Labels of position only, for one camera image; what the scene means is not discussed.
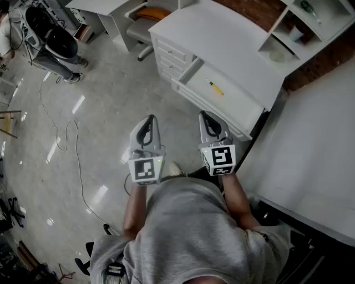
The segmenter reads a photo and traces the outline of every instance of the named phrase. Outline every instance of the white chair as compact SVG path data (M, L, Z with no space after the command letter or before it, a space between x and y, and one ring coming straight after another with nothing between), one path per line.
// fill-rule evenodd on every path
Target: white chair
M157 22L137 17L137 13L146 7L159 7L168 10L169 12L173 12L178 8L178 0L148 0L125 14L125 17L133 22L133 24L127 29L127 35L137 39L139 43L145 43L148 45L138 55L138 61L142 61L153 51L153 44L148 30Z

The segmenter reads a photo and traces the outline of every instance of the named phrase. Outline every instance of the shoe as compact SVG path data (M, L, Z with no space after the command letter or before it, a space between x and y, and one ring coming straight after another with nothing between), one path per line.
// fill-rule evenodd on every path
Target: shoe
M176 162L171 162L169 164L169 173L170 175L182 175L184 174L183 170L178 166Z
M78 64L85 68L88 66L89 62L85 58L80 57L80 62Z
M73 73L69 79L64 79L65 84L73 84L80 81L80 73Z

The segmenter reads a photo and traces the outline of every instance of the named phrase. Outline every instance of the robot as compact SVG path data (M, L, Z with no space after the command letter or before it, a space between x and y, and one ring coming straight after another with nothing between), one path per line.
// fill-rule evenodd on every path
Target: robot
M224 120L209 111L199 114L202 143L201 158L210 175L232 173L236 165L235 145ZM154 115L142 119L129 138L128 160L132 182L139 185L159 184L166 155L162 149L158 121Z

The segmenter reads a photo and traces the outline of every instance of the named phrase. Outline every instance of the wall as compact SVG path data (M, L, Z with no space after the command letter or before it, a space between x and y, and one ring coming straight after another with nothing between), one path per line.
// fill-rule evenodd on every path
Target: wall
M355 54L355 24L286 77L283 87L292 93L351 59Z
M246 190L355 244L355 58L278 107L238 171Z
M267 32L286 5L280 0L214 0L256 23Z

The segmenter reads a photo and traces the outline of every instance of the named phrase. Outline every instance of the white table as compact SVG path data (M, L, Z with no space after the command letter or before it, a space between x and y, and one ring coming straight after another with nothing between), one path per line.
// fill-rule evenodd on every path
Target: white table
M72 0L66 7L97 13L112 41L125 51L137 41L126 34L132 24L124 14L143 3L143 0Z
M174 13L150 30L210 63L271 110L285 78L257 55L267 32L213 1Z
M162 78L199 108L220 116L241 141L251 140L285 78L258 55L267 32L211 0L174 11L149 32Z

